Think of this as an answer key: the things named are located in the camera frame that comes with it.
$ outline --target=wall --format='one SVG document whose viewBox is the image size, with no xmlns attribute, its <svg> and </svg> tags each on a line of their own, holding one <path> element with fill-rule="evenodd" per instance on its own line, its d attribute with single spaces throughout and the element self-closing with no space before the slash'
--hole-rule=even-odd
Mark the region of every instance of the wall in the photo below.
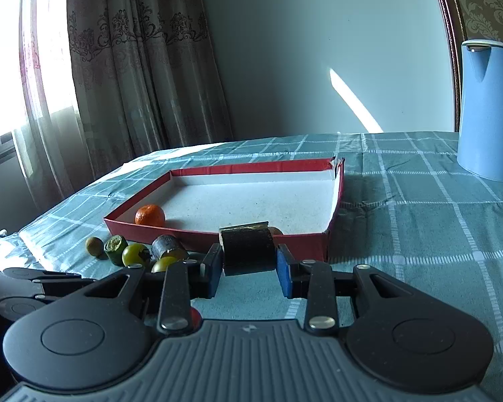
<svg viewBox="0 0 503 402">
<path fill-rule="evenodd" d="M 0 230 L 16 232 L 39 215 L 16 157 L 0 164 Z"/>
<path fill-rule="evenodd" d="M 365 132 L 332 68 L 384 131 L 454 124 L 438 0 L 204 0 L 235 137 Z"/>
</svg>

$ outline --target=red cardboard tray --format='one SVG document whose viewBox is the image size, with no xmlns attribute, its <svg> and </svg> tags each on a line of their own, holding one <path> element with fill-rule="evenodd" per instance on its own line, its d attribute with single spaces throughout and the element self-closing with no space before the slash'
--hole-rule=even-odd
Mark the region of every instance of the red cardboard tray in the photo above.
<svg viewBox="0 0 503 402">
<path fill-rule="evenodd" d="M 223 226 L 268 221 L 295 258 L 327 261 L 328 236 L 343 192 L 344 159 L 320 158 L 170 170 L 105 217 L 113 235 L 151 244 L 175 236 L 207 252 Z M 166 213 L 164 228 L 134 224 L 146 204 Z"/>
</svg>

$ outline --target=tablecloth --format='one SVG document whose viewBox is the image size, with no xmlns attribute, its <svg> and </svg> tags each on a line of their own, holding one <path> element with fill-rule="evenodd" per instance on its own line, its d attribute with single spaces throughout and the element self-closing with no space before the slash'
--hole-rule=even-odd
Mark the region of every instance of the tablecloth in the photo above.
<svg viewBox="0 0 503 402">
<path fill-rule="evenodd" d="M 457 134 L 413 132 L 268 138 L 157 151 L 123 165 L 0 240 L 0 270 L 24 266 L 103 278 L 117 270 L 86 254 L 103 216 L 169 169 L 345 157 L 345 185 L 329 255 L 335 270 L 368 263 L 470 313 L 490 330 L 483 389 L 503 400 L 503 183 L 456 162 Z M 302 320 L 305 300 L 282 296 L 275 272 L 225 277 L 204 318 Z M 339 318 L 350 324 L 346 298 Z"/>
</svg>

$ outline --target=sheer curtain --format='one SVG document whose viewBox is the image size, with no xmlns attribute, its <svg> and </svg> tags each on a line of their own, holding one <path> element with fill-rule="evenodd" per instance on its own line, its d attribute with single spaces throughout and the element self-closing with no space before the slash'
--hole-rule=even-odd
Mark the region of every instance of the sheer curtain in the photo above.
<svg viewBox="0 0 503 402">
<path fill-rule="evenodd" d="M 16 114 L 13 139 L 28 188 L 46 211 L 94 180 L 68 49 L 66 0 L 20 0 L 20 83 L 4 92 Z"/>
</svg>

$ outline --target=blue kettle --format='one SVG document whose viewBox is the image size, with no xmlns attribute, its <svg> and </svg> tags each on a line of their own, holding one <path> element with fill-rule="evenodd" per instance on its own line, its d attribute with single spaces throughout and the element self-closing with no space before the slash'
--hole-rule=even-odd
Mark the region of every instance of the blue kettle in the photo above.
<svg viewBox="0 0 503 402">
<path fill-rule="evenodd" d="M 458 164 L 503 182 L 503 43 L 462 43 L 462 105 Z"/>
</svg>

